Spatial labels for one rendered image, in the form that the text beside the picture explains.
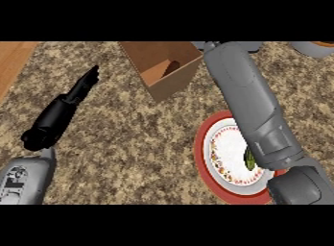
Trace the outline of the brown cardboard box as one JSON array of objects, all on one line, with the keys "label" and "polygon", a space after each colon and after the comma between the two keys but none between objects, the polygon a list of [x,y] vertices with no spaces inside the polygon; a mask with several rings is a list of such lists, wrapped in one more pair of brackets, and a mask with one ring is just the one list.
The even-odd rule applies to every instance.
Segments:
[{"label": "brown cardboard box", "polygon": [[189,41],[120,41],[145,89],[161,102],[191,82],[203,59]]}]

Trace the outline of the white plate with red rim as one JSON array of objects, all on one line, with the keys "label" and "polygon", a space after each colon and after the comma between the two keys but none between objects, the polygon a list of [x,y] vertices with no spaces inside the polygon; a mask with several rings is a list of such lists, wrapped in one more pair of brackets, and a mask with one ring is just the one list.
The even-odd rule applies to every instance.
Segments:
[{"label": "white plate with red rim", "polygon": [[194,140],[194,160],[204,184],[229,205],[268,205],[268,180],[285,173],[254,165],[244,167],[247,144],[229,111],[216,112],[203,122]]}]

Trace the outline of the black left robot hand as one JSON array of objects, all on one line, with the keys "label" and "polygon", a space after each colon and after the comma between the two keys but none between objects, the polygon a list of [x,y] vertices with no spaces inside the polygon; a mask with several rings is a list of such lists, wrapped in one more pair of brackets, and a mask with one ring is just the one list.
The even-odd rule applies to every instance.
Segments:
[{"label": "black left robot hand", "polygon": [[75,111],[85,100],[94,84],[98,81],[98,66],[78,79],[66,94],[60,94],[47,105],[29,130],[20,136],[23,148],[39,151],[55,145],[70,123]]}]

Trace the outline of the greenish brown sweet potato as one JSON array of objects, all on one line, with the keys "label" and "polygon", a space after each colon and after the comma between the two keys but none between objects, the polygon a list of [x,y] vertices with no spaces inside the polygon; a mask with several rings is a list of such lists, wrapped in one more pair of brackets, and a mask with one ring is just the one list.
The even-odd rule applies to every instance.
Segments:
[{"label": "greenish brown sweet potato", "polygon": [[248,147],[245,147],[244,149],[244,153],[243,153],[243,161],[244,161],[244,167],[248,171],[253,170],[254,165],[256,165],[256,161],[254,161],[254,157],[251,155],[251,151],[248,149]]}]

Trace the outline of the grey round pot orange rim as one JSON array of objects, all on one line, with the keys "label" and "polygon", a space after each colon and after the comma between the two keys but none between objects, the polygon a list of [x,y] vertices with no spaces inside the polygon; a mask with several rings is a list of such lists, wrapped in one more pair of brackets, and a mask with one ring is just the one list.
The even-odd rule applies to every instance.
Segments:
[{"label": "grey round pot orange rim", "polygon": [[324,58],[334,53],[334,41],[291,41],[291,47],[312,58]]}]

